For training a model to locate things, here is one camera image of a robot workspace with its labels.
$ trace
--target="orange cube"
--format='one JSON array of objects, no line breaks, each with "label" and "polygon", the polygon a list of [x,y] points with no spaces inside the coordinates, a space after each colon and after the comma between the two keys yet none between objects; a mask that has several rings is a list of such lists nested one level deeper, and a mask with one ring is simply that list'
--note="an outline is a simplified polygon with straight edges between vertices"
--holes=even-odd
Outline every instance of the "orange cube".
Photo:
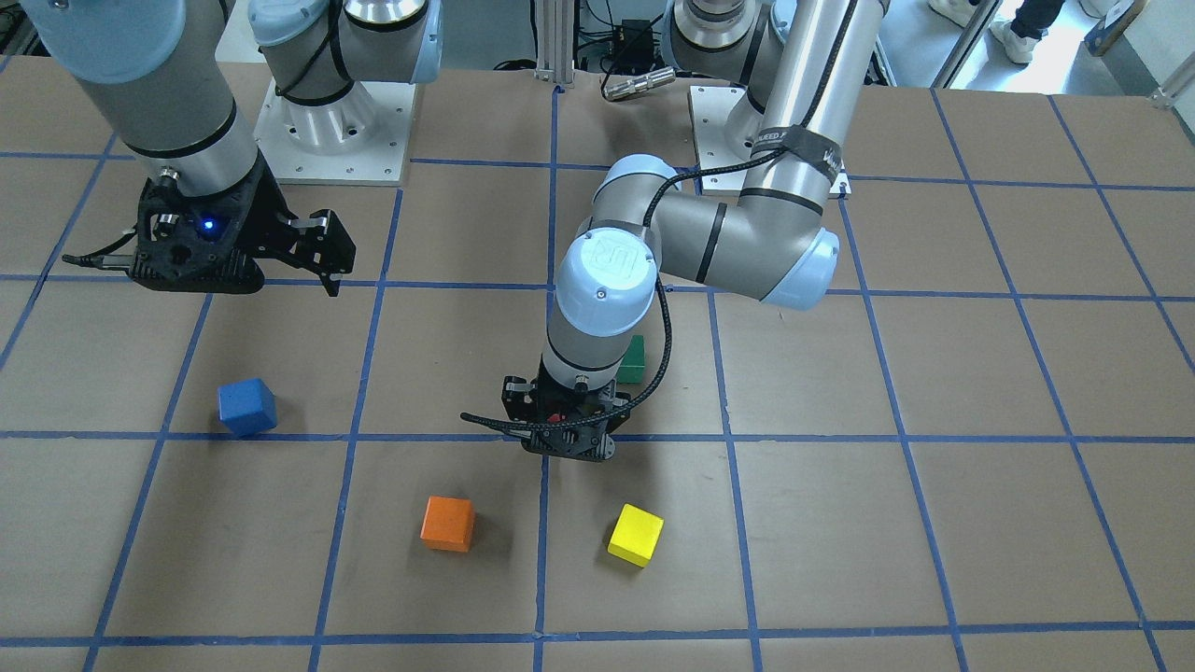
[{"label": "orange cube", "polygon": [[453,497],[428,497],[419,538],[437,551],[468,552],[473,540],[473,502]]}]

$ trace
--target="white sneaker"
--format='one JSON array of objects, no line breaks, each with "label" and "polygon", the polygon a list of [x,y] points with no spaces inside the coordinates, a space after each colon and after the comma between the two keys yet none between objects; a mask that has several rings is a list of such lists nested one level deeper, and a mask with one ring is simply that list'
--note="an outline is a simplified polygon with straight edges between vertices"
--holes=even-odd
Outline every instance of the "white sneaker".
[{"label": "white sneaker", "polygon": [[992,35],[1004,44],[1004,53],[1009,55],[1009,60],[1022,66],[1032,62],[1034,47],[1041,42],[1041,39],[1021,37],[1012,32],[1011,20],[992,22]]},{"label": "white sneaker", "polygon": [[967,28],[975,6],[967,0],[929,0],[930,8],[955,22],[961,28]]}]

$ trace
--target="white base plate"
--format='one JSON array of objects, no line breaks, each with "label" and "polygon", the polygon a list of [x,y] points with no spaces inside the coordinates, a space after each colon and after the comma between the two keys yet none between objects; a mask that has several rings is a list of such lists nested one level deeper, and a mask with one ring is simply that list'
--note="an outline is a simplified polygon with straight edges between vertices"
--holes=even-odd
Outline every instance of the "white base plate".
[{"label": "white base plate", "polygon": [[[731,108],[746,92],[739,86],[690,86],[688,103],[693,114],[693,143],[697,147],[701,169],[722,167],[742,163],[727,143],[722,127],[730,116]],[[701,178],[701,193],[711,196],[737,196],[743,188],[746,171]],[[838,198],[851,193],[846,169],[829,188],[829,197]]]},{"label": "white base plate", "polygon": [[406,165],[415,112],[413,84],[367,81],[378,104],[380,128],[368,145],[348,154],[313,154],[290,138],[274,80],[265,93],[253,135],[281,184],[357,184],[398,187]]}]

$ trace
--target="blue cube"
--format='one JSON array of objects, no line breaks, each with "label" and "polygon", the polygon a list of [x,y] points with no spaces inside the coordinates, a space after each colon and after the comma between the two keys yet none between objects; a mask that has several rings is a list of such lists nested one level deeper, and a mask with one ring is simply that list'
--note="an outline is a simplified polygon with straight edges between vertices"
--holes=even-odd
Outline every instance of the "blue cube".
[{"label": "blue cube", "polygon": [[220,422],[237,436],[249,436],[278,426],[274,392],[261,378],[220,386]]}]

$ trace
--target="cube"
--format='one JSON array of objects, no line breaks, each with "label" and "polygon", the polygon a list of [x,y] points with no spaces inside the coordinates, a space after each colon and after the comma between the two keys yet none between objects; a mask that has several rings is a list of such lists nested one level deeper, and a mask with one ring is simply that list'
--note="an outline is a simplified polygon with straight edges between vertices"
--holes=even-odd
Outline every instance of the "cube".
[{"label": "cube", "polygon": [[473,502],[454,497],[428,497],[419,538],[429,549],[468,552],[473,543]]},{"label": "cube", "polygon": [[663,518],[625,503],[606,550],[630,563],[646,567],[651,562],[651,555],[656,552],[656,543],[663,529]]},{"label": "cube", "polygon": [[623,364],[618,366],[617,380],[624,385],[638,385],[643,383],[643,371],[646,367],[645,359],[643,336],[636,334],[631,336],[631,344],[626,348],[626,354],[623,355]]},{"label": "cube", "polygon": [[247,436],[278,426],[274,392],[261,378],[221,385],[220,422],[237,436]]}]

